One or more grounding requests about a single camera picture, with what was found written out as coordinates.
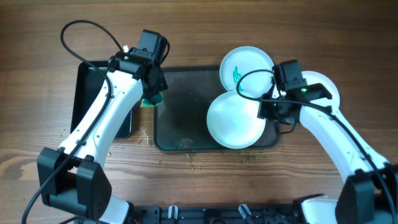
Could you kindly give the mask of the teal scrub sponge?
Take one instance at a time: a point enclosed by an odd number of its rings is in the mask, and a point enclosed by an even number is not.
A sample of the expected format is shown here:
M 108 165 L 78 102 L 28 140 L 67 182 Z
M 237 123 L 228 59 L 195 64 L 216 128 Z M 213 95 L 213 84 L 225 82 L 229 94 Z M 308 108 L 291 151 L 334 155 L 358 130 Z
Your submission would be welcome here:
M 140 107 L 141 108 L 153 108 L 156 107 L 164 102 L 164 97 L 161 93 L 158 93 L 149 99 L 142 99 Z

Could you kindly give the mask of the white plate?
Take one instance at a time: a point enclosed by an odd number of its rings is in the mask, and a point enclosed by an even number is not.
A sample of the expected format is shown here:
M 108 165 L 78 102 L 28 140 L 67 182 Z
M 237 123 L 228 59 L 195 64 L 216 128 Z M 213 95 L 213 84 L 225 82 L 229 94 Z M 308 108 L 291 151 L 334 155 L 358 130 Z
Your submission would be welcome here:
M 332 95 L 332 100 L 340 106 L 340 94 L 336 85 L 324 74 L 314 71 L 303 71 L 302 75 L 306 79 L 308 85 L 321 83 Z
M 239 90 L 258 98 L 267 93 L 272 86 L 271 71 L 274 66 L 270 56 L 263 50 L 243 46 L 230 51 L 220 65 L 220 81 L 226 91 L 236 91 L 236 85 L 243 75 L 254 70 L 266 72 L 252 73 L 240 83 Z
M 259 102 L 229 91 L 211 103 L 206 115 L 206 125 L 211 137 L 230 149 L 253 145 L 263 134 L 264 119 L 257 117 Z

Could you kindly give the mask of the white plate top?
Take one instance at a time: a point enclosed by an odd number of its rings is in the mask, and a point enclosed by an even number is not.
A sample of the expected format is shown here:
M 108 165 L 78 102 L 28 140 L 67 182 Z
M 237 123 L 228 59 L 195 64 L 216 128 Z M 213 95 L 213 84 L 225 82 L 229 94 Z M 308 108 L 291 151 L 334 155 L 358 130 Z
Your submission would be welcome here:
M 220 65 L 220 81 L 226 91 L 236 91 L 236 85 L 243 75 L 254 70 L 266 72 L 252 73 L 240 83 L 239 90 L 258 98 L 267 93 L 272 86 L 271 71 L 274 66 L 270 56 L 263 50 L 243 46 L 230 51 Z

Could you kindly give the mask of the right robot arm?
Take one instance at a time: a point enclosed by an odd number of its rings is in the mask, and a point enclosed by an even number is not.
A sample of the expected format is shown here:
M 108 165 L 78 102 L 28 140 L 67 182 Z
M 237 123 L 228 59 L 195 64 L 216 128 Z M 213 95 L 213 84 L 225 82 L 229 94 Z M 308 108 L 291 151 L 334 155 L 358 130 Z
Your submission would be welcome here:
M 262 96 L 260 118 L 301 124 L 329 155 L 343 181 L 338 198 L 298 202 L 302 223 L 397 223 L 397 166 L 376 152 L 340 111 L 335 84 L 296 60 L 272 67 L 272 93 Z

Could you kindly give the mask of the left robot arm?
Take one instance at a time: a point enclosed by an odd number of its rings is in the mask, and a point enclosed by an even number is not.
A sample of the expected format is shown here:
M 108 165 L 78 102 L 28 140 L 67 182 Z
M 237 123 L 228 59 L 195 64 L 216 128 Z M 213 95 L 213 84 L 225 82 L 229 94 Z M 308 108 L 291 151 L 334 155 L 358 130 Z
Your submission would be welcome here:
M 132 107 L 147 100 L 156 105 L 167 89 L 158 54 L 132 49 L 109 61 L 102 90 L 76 129 L 58 149 L 43 148 L 37 158 L 40 189 L 36 197 L 49 207 L 100 223 L 129 223 L 132 203 L 112 195 L 103 167 L 116 133 Z

